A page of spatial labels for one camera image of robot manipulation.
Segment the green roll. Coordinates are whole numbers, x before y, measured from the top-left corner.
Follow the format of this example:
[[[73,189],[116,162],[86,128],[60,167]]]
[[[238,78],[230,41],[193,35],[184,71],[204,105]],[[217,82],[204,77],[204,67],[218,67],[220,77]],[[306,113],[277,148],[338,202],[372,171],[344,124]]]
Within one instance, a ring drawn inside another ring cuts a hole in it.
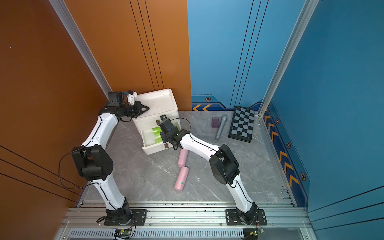
[[[155,144],[162,143],[162,137],[160,134],[155,134]]]
[[[154,134],[159,134],[162,132],[162,129],[160,127],[153,128],[153,133]]]

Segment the white plastic drawer cabinet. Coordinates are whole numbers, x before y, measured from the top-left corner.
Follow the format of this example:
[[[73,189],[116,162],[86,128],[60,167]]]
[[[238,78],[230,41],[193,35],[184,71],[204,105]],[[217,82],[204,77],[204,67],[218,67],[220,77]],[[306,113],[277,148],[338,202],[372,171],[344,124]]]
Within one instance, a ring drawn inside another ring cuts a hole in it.
[[[133,119],[137,130],[146,130],[158,126],[161,115],[166,115],[174,126],[181,129],[178,106],[171,89],[164,89],[150,93],[137,95],[136,101],[149,107],[150,109]]]

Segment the white drawer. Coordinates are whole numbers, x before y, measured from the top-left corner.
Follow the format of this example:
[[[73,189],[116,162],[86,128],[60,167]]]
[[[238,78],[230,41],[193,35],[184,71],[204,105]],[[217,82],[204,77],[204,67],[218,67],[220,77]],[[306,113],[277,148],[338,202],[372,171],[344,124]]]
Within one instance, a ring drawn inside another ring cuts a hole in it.
[[[163,142],[161,132],[162,130],[159,126],[140,131],[143,140],[142,150],[146,155],[152,155],[163,150],[173,148],[172,144],[169,142]]]

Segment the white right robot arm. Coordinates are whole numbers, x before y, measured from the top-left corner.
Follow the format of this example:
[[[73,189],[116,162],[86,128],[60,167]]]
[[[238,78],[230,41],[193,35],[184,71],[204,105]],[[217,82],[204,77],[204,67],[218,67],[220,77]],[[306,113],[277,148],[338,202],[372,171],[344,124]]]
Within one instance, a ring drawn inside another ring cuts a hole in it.
[[[227,145],[216,146],[198,139],[188,130],[178,129],[166,115],[161,116],[158,126],[162,130],[160,135],[164,143],[172,144],[174,149],[193,152],[209,162],[214,178],[227,186],[239,217],[246,225],[256,221],[259,207],[247,193],[242,183],[239,162]]]

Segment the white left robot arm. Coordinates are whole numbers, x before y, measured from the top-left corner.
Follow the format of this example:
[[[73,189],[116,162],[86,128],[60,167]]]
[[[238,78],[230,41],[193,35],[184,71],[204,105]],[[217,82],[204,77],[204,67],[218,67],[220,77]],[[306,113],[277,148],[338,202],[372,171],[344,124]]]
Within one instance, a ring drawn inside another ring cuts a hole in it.
[[[131,104],[107,103],[98,115],[97,123],[89,137],[80,147],[71,151],[78,173],[96,187],[109,211],[117,211],[124,206],[126,198],[119,191],[113,178],[114,163],[106,152],[107,145],[123,117],[137,118],[150,108],[140,101]]]

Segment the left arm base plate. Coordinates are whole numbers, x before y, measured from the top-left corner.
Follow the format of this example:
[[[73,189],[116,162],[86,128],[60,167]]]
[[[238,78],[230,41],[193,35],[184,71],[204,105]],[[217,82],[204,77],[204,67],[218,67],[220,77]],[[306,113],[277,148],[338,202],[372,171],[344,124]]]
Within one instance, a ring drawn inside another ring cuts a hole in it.
[[[105,226],[143,226],[147,217],[147,210],[106,210]]]

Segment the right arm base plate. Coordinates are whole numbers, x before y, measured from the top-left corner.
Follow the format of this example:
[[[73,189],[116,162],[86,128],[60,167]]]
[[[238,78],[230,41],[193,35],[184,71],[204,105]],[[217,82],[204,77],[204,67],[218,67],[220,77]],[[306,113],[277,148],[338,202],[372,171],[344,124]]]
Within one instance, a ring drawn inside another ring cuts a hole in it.
[[[251,214],[245,214],[237,209],[226,209],[225,213],[228,226],[266,226],[268,224],[263,209],[256,209]]]

